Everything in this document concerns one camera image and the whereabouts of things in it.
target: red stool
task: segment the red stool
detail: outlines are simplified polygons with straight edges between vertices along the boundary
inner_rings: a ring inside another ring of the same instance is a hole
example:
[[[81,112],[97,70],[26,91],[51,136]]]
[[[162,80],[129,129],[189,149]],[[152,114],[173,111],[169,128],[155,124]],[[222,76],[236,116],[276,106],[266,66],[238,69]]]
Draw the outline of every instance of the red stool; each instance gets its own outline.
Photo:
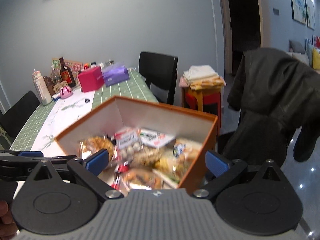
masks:
[[[221,128],[221,93],[220,91],[206,91],[205,90],[188,90],[185,93],[185,101],[190,106],[191,109],[202,111],[203,106],[217,104],[218,105],[218,131],[217,136],[219,136],[219,131]]]

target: framed painting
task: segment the framed painting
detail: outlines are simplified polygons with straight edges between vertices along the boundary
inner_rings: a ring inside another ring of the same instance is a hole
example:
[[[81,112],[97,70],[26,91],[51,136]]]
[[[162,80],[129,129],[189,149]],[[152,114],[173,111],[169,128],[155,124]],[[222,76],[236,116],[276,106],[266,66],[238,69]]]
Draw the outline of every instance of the framed painting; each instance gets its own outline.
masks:
[[[304,0],[291,0],[291,7],[292,19],[302,24],[306,24],[307,15]]]
[[[306,11],[307,11],[307,26],[310,29],[316,29],[316,19],[315,19],[315,7],[311,0],[305,0]]]

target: hand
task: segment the hand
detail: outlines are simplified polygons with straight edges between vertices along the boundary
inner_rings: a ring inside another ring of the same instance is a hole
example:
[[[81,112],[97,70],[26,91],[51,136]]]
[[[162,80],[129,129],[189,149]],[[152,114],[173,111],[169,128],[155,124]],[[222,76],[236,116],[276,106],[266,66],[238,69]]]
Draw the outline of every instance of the hand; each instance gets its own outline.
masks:
[[[0,239],[10,240],[16,235],[18,228],[5,201],[0,201],[0,218]]]

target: black leather jacket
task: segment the black leather jacket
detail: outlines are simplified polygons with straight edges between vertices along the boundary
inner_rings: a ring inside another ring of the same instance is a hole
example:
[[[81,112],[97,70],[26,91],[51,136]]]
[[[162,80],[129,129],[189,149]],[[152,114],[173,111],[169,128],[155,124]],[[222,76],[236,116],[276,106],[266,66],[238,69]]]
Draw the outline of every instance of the black leather jacket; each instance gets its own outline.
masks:
[[[241,122],[223,150],[228,159],[251,165],[273,159],[281,166],[288,143],[301,126],[295,159],[310,157],[320,135],[320,75],[309,66],[277,49],[247,51],[228,103],[241,109]],[[308,147],[311,152],[303,152]]]

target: chair backrest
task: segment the chair backrest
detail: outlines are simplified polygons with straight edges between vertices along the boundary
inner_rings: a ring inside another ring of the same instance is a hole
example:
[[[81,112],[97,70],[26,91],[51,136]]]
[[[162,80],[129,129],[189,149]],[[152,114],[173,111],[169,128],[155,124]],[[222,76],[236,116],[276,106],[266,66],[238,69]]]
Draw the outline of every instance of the chair backrest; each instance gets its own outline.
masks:
[[[0,117],[0,124],[10,137],[17,137],[39,104],[40,102],[36,95],[32,91],[29,91]]]
[[[168,91],[167,103],[173,105],[177,81],[178,58],[153,52],[143,51],[139,58],[139,73],[150,84]]]

